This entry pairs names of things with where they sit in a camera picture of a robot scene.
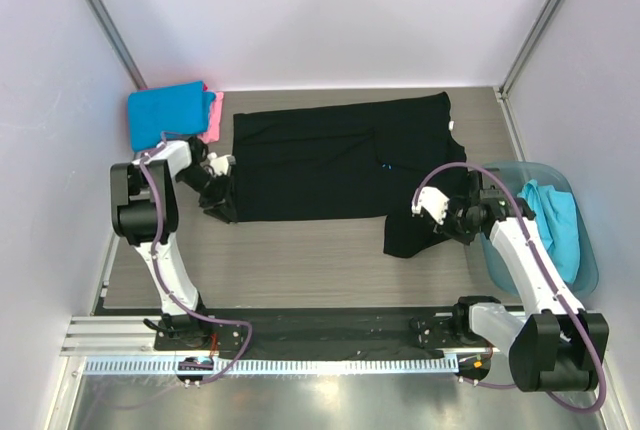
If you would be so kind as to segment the black t shirt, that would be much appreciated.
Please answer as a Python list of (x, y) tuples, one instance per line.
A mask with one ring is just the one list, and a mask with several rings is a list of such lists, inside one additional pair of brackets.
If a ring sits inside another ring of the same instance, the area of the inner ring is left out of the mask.
[(447, 93), (240, 113), (233, 119), (234, 203), (241, 222), (385, 220), (383, 251), (412, 258), (447, 241), (411, 212), (422, 180), (466, 159)]

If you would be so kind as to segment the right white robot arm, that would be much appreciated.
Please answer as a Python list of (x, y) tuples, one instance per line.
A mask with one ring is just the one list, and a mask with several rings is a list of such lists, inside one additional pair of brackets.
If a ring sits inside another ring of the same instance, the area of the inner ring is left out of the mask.
[(470, 346), (485, 339), (504, 353), (516, 388), (523, 392), (607, 390), (603, 363), (609, 326), (600, 313), (588, 312), (560, 277), (546, 253), (535, 217), (489, 170), (472, 164), (470, 177), (488, 178), (454, 200), (421, 183), (412, 200), (416, 214), (429, 215), (441, 233), (461, 243), (482, 234), (506, 264), (525, 313), (519, 320), (490, 299), (469, 304), (451, 320), (451, 333)]

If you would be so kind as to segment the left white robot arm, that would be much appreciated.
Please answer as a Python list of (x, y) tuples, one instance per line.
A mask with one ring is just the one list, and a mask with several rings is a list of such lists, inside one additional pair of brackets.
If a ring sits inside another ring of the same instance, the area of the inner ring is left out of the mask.
[(232, 223), (237, 220), (235, 167), (234, 156), (218, 155), (199, 138), (189, 137), (162, 140), (131, 162), (110, 168), (112, 227), (147, 266), (161, 316), (145, 325), (164, 344), (198, 350), (213, 339), (213, 324), (204, 319), (206, 306), (178, 247), (175, 185), (183, 183), (196, 192), (204, 214)]

